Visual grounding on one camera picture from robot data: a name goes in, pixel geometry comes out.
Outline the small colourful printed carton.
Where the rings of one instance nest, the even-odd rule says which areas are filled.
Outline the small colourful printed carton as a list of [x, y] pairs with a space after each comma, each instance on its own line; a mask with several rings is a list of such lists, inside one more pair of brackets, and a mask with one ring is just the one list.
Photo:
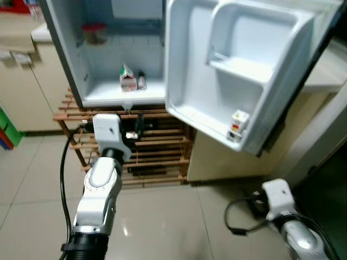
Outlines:
[[240, 142], [245, 136], [246, 126], [250, 120], [248, 112], [237, 109], [232, 115], [232, 122], [227, 134], [227, 138], [233, 142]]

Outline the white lined fridge door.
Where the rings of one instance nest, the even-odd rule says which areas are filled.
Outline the white lined fridge door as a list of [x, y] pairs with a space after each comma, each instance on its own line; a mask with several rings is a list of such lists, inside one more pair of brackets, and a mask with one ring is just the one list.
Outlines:
[[[345, 0], [170, 0], [165, 106], [233, 151], [259, 155], [345, 15]], [[240, 142], [232, 115], [250, 114]]]

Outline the small dark fridge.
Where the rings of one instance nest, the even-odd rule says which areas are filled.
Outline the small dark fridge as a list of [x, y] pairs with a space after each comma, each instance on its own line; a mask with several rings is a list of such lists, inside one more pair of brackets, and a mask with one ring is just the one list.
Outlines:
[[[169, 0], [38, 0], [79, 107], [131, 107], [164, 102], [165, 15]], [[107, 42], [86, 44], [80, 27], [107, 25]], [[146, 90], [122, 92], [126, 64], [146, 74]]]

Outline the small black device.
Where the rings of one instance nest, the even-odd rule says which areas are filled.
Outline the small black device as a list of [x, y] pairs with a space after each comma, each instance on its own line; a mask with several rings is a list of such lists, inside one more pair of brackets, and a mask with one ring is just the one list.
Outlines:
[[159, 119], [146, 118], [142, 121], [142, 129], [144, 131], [158, 131], [159, 130]]
[[142, 166], [128, 168], [128, 173], [135, 177], [165, 175], [166, 172], [167, 170], [164, 166]]

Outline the wooden slatted rack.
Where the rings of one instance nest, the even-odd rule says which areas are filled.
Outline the wooden slatted rack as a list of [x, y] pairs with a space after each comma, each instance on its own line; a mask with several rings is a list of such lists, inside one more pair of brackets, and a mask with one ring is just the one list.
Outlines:
[[[56, 121], [64, 134], [69, 134], [71, 128], [91, 120], [99, 113], [117, 114], [122, 124], [135, 122], [138, 113], [144, 113], [145, 118], [159, 119], [159, 129], [144, 131], [142, 138], [134, 144], [132, 156], [124, 164], [124, 187], [152, 187], [158, 185], [177, 185], [188, 182], [189, 158], [194, 143], [194, 129], [171, 114], [164, 106], [139, 106], [131, 110], [122, 107], [79, 107], [72, 92], [65, 95], [54, 114]], [[130, 167], [164, 166], [165, 175], [149, 175], [135, 177], [128, 173]]]

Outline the small dark bottle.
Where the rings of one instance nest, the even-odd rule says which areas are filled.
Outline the small dark bottle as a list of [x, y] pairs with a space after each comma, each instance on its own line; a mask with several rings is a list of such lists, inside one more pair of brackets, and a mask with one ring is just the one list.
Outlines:
[[137, 73], [137, 90], [146, 90], [146, 74], [143, 71]]

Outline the green and white carton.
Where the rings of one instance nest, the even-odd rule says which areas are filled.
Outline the green and white carton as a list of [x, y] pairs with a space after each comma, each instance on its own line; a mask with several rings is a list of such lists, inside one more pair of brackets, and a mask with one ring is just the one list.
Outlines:
[[137, 76], [126, 64], [122, 64], [119, 72], [119, 85], [122, 92], [137, 90]]

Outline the green tinted glass door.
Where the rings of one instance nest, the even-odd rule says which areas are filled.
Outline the green tinted glass door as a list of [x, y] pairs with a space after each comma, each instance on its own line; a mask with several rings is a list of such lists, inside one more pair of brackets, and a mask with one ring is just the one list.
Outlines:
[[299, 184], [298, 205], [325, 231], [340, 260], [347, 260], [347, 145]]

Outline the glass jar with red lid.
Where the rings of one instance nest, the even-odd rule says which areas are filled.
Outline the glass jar with red lid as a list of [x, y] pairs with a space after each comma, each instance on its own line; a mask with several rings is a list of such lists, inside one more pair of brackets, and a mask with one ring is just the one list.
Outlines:
[[86, 44], [102, 45], [107, 42], [107, 25], [101, 23], [84, 24], [80, 27]]

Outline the beige kitchen base cabinet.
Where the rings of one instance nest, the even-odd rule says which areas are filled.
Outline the beige kitchen base cabinet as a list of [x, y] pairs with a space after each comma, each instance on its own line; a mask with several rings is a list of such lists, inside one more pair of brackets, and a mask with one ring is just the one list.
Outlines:
[[0, 60], [0, 108], [21, 132], [59, 131], [53, 117], [70, 84], [52, 43], [37, 43], [32, 62]]

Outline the white box shaped unit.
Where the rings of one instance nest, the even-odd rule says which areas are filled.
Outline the white box shaped unit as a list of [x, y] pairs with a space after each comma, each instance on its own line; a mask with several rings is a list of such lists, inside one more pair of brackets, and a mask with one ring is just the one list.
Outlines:
[[320, 55], [306, 80], [302, 93], [337, 93], [347, 79], [347, 48], [331, 42]]

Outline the green bag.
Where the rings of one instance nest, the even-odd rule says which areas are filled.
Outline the green bag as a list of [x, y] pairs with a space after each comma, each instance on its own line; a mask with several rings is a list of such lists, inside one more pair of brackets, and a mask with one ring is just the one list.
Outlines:
[[12, 121], [10, 121], [8, 115], [2, 110], [2, 107], [0, 107], [0, 129], [5, 131], [5, 134], [7, 134], [10, 141], [14, 144], [14, 148], [19, 146], [24, 134], [18, 131]]

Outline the red bag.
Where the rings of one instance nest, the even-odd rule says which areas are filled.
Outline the red bag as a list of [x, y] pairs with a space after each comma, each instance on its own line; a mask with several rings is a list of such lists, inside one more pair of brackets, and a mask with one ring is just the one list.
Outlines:
[[2, 146], [6, 151], [10, 151], [14, 148], [14, 144], [2, 129], [0, 129], [0, 146]]

